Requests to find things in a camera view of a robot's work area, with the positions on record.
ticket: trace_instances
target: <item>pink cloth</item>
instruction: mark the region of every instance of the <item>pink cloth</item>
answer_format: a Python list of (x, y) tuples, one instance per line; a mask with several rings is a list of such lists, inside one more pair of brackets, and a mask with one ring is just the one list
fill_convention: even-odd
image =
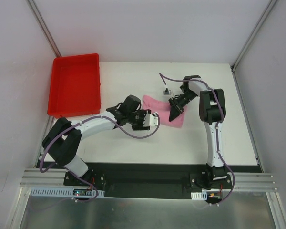
[(170, 116), (170, 109), (171, 109), (169, 102), (161, 102), (147, 95), (143, 96), (142, 109), (150, 109), (152, 112), (158, 112), (160, 117), (160, 124), (177, 128), (182, 127), (184, 121), (184, 115), (186, 112), (186, 106), (185, 106), (184, 112), (177, 118), (175, 118), (173, 121), (169, 122), (168, 118)]

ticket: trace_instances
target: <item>gray wall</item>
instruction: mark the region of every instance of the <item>gray wall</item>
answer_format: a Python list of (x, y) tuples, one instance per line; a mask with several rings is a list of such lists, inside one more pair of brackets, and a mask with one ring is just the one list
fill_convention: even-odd
[(54, 54), (25, 0), (0, 1), (0, 229), (47, 119)]
[(236, 75), (263, 166), (275, 174), (286, 210), (286, 0), (275, 6)]
[(65, 55), (232, 64), (269, 0), (36, 0)]

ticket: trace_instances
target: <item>red plastic tray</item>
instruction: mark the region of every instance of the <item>red plastic tray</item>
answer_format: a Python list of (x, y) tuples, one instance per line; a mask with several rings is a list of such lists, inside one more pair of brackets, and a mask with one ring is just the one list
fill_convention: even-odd
[(54, 59), (48, 115), (55, 118), (98, 114), (101, 108), (98, 54)]

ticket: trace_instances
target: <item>metal frame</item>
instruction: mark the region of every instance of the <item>metal frame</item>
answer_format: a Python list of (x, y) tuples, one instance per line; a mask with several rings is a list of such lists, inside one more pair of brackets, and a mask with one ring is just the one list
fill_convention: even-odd
[[(49, 169), (46, 173), (41, 173), (39, 169), (28, 168), (24, 171), (20, 186), (82, 188), (82, 186), (65, 186), (63, 184), (65, 174), (65, 169)], [(277, 192), (277, 186), (272, 174), (234, 173), (234, 175), (234, 189), (237, 192)]]
[(250, 136), (252, 148), (253, 148), (253, 151), (254, 151), (254, 154), (255, 154), (255, 157), (256, 157), (256, 160), (257, 160), (257, 164), (261, 167), (262, 171), (264, 171), (263, 170), (263, 162), (261, 161), (261, 159), (260, 159), (260, 157), (258, 155), (258, 150), (257, 150), (257, 147), (256, 147), (255, 139), (253, 137), (252, 128), (250, 126), (250, 122), (249, 122), (249, 119), (248, 119), (248, 115), (247, 115), (245, 103), (244, 103), (244, 100), (243, 100), (242, 92), (241, 92), (241, 90), (239, 88), (236, 75), (237, 75), (236, 71), (232, 69), (232, 76), (233, 76), (233, 79), (234, 79), (234, 83), (235, 83), (236, 91), (237, 91), (237, 94), (238, 94), (238, 98), (239, 98), (239, 101), (240, 101), (240, 104), (241, 104), (241, 107), (242, 107), (242, 110), (243, 110), (246, 126), (247, 126), (248, 133), (249, 133), (249, 136)]
[(262, 13), (261, 17), (258, 19), (255, 27), (253, 28), (248, 39), (246, 40), (245, 44), (243, 45), (238, 57), (236, 58), (236, 61), (234, 62), (234, 64), (232, 64), (232, 71), (234, 71), (238, 67), (242, 58), (244, 57), (244, 55), (248, 51), (250, 45), (252, 44), (252, 41), (254, 40), (254, 38), (256, 37), (256, 35), (260, 31), (260, 29), (262, 28), (263, 24), (265, 23), (266, 19), (268, 18), (269, 14), (272, 12), (274, 6), (276, 5), (276, 3), (278, 1), (279, 0), (270, 0), (269, 1), (268, 5), (264, 9), (264, 12)]
[[(49, 45), (51, 46), (54, 54), (56, 57), (61, 57), (61, 53), (49, 31), (49, 29), (46, 26), (46, 23), (44, 19), (42, 18), (42, 15), (40, 11), (38, 10), (38, 7), (35, 3), (34, 0), (26, 0), (30, 9), (33, 12), (34, 17), (36, 18), (38, 24), (40, 25), (46, 39), (49, 42)], [(250, 36), (248, 37), (246, 43), (244, 44), (243, 48), (241, 49), (235, 63), (232, 65), (232, 73), (233, 77), (235, 80), (235, 86), (239, 95), (239, 99), (241, 102), (241, 106), (243, 109), (243, 113), (245, 116), (247, 128), (250, 134), (250, 138), (252, 141), (253, 149), (255, 152), (255, 155), (258, 159), (258, 161), (261, 163), (259, 160), (258, 154), (257, 154), (257, 149), (255, 145), (255, 141), (252, 135), (252, 130), (248, 121), (248, 117), (246, 115), (246, 110), (244, 106), (244, 101), (241, 96), (241, 92), (238, 87), (238, 83), (235, 77), (235, 69), (241, 62), (243, 56), (247, 52), (248, 48), (250, 47), (252, 41), (254, 40), (255, 36), (258, 34), (260, 31), (262, 25), (264, 24), (265, 20), (269, 16), (270, 12), (276, 5), (278, 0), (270, 0), (267, 7), (265, 8), (263, 14), (259, 18), (257, 24), (255, 25), (253, 31), (251, 32)], [(49, 131), (50, 127), (52, 126), (53, 123), (53, 117), (49, 117), (45, 131), (44, 131), (44, 136), (47, 134)], [(37, 165), (40, 156), (42, 156), (43, 149), (40, 147), (39, 149), (39, 155), (36, 157), (35, 165)], [(271, 174), (268, 173), (235, 173), (235, 191), (237, 192), (265, 192), (266, 196), (268, 198), (269, 202), (269, 208), (271, 210), (275, 225), (277, 228), (286, 228), (286, 217), (284, 210), (281, 205), (281, 200), (279, 197), (278, 189), (276, 186), (276, 183), (274, 181), (274, 178)], [(62, 189), (64, 188), (71, 188), (71, 187), (66, 187), (63, 185), (65, 178), (65, 170), (63, 169), (51, 169), (47, 173), (42, 174), (39, 172), (38, 169), (26, 169), (21, 181), (21, 190), (19, 193), (19, 196), (17, 198), (17, 204), (16, 204), (16, 210), (14, 212), (14, 215), (12, 217), (12, 220), (10, 222), (10, 228), (15, 229), (19, 228), (21, 225), (22, 218), (25, 213), (25, 208), (27, 205), (27, 201), (31, 192), (32, 187), (60, 187)]]
[(38, 24), (40, 25), (40, 28), (42, 30), (42, 32), (44, 33), (45, 37), (47, 38), (49, 45), (51, 46), (54, 54), (56, 55), (56, 57), (61, 57), (61, 52), (59, 51), (44, 19), (42, 18), (42, 15), (40, 14), (40, 11), (35, 3), (34, 0), (26, 0), (30, 9), (32, 10)]

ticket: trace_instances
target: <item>white table surface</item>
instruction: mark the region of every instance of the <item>white table surface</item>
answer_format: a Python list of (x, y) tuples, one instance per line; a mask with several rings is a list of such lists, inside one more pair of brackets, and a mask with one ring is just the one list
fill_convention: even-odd
[[(164, 85), (159, 73), (174, 79), (198, 74), (211, 87), (222, 88), (226, 105), (223, 122), (224, 158), (231, 165), (256, 165), (228, 64), (101, 62), (100, 68), (102, 111), (123, 102), (130, 94), (140, 99), (146, 94), (160, 101), (168, 101), (169, 97), (163, 95)], [(167, 84), (174, 94), (181, 93), (181, 83), (167, 81)], [(181, 129), (161, 125), (158, 132), (147, 139), (130, 138), (119, 129), (101, 132), (81, 141), (77, 154), (86, 162), (205, 164), (207, 138), (198, 110), (199, 98), (195, 98), (188, 104)], [(126, 125), (125, 129), (132, 132), (130, 125)], [(132, 132), (134, 135), (147, 133)], [(47, 155), (45, 161), (53, 159)]]

